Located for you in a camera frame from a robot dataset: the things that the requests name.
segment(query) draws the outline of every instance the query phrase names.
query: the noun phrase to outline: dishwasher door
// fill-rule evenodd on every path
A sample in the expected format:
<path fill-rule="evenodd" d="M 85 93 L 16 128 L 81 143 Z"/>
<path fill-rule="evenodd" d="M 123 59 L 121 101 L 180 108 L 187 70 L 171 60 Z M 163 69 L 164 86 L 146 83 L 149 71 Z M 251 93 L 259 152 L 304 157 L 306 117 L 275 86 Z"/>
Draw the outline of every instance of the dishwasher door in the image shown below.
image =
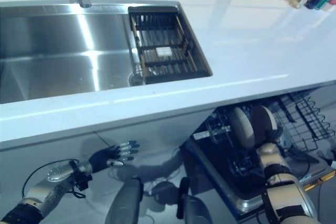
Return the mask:
<path fill-rule="evenodd" d="M 332 172 L 320 156 L 327 155 L 335 136 L 312 99 L 315 93 L 316 90 L 306 90 L 218 107 L 182 147 L 204 168 L 237 220 L 263 208 L 261 194 L 266 181 L 256 149 L 239 144 L 230 124 L 230 111 L 239 107 L 250 118 L 254 106 L 266 106 L 283 128 L 277 142 L 285 160 L 305 188 L 310 189 L 311 183 Z"/>

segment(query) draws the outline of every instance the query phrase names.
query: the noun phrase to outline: black glove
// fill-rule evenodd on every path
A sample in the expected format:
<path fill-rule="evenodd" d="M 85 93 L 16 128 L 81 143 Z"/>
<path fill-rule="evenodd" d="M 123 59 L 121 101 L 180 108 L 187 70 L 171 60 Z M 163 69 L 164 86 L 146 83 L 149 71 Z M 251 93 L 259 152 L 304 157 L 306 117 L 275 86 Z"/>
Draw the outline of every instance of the black glove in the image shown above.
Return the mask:
<path fill-rule="evenodd" d="M 136 141 L 129 141 L 127 143 L 118 145 L 112 145 L 108 148 L 95 152 L 90 158 L 89 163 L 92 167 L 92 173 L 97 173 L 105 168 L 109 167 L 108 160 L 127 161 L 132 160 L 133 157 L 130 154 L 137 153 L 139 144 Z"/>

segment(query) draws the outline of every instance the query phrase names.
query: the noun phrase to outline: white sponge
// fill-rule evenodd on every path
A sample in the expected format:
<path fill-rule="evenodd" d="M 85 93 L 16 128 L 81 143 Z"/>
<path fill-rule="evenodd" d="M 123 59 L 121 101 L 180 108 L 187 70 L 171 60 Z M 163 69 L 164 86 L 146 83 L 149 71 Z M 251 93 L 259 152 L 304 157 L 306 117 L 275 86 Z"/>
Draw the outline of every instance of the white sponge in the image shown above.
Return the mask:
<path fill-rule="evenodd" d="M 171 57 L 173 56 L 172 49 L 170 47 L 157 47 L 156 54 L 158 57 Z"/>

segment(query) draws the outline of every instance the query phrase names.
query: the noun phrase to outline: sink rack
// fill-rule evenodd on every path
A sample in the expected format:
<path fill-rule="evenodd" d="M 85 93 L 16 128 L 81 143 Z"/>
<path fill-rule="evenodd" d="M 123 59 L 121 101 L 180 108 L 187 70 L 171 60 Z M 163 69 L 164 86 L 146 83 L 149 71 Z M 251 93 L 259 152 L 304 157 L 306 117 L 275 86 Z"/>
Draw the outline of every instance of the sink rack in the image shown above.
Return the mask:
<path fill-rule="evenodd" d="M 209 76 L 176 7 L 130 7 L 129 15 L 146 84 Z M 157 48 L 171 54 L 159 56 Z"/>

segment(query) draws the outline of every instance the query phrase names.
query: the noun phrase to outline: wire rack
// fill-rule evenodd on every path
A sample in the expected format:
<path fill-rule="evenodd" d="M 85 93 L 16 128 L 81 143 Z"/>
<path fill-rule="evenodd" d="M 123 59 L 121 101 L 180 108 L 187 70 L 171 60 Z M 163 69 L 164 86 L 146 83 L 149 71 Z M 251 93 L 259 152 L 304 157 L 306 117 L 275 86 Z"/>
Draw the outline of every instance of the wire rack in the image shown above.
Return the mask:
<path fill-rule="evenodd" d="M 335 136 L 325 116 L 305 92 L 219 107 L 197 129 L 193 138 L 199 141 L 208 137 L 214 145 L 221 146 L 223 157 L 227 158 L 228 167 L 234 176 L 248 176 L 251 173 L 262 176 L 255 150 L 240 146 L 229 120 L 229 112 L 233 107 L 240 107 L 250 118 L 253 107 L 259 104 L 268 107 L 278 125 L 283 127 L 282 135 L 286 137 L 287 143 L 279 141 L 278 144 L 284 152 L 288 149 L 311 152 L 318 149 L 318 141 Z"/>
<path fill-rule="evenodd" d="M 176 8 L 130 9 L 130 22 L 146 84 L 205 77 L 209 74 L 196 57 L 196 46 Z M 161 56 L 157 49 L 168 50 Z"/>

